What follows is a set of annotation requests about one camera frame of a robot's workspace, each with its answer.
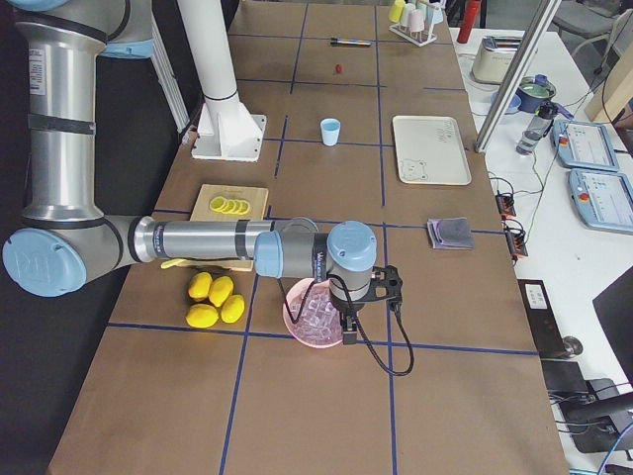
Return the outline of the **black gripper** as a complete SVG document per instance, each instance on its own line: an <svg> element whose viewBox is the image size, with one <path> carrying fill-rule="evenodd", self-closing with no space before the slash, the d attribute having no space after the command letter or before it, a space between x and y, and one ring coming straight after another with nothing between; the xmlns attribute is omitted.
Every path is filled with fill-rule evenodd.
<svg viewBox="0 0 633 475"><path fill-rule="evenodd" d="M402 286L403 280L396 266L374 266L367 290L360 297L351 298L350 310L358 312L365 304L386 301L390 311L399 314L403 303ZM354 317L350 314L342 314L340 324L342 344L356 344L357 324Z"/></svg>

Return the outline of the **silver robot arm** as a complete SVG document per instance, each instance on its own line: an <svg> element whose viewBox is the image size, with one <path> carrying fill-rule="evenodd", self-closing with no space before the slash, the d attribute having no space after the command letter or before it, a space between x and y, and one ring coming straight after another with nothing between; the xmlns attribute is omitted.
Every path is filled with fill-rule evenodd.
<svg viewBox="0 0 633 475"><path fill-rule="evenodd" d="M393 155L379 147L377 99L385 47L332 47L351 17L373 31L367 8L244 3L228 42L244 101L269 116L255 163L196 159L176 145L167 105L146 60L97 62L96 201L113 215L183 220L205 184L265 187L276 216L376 222L394 200ZM107 325L184 327L185 267L157 263L112 272L57 298L1 280L1 351L92 350Z"/></svg>

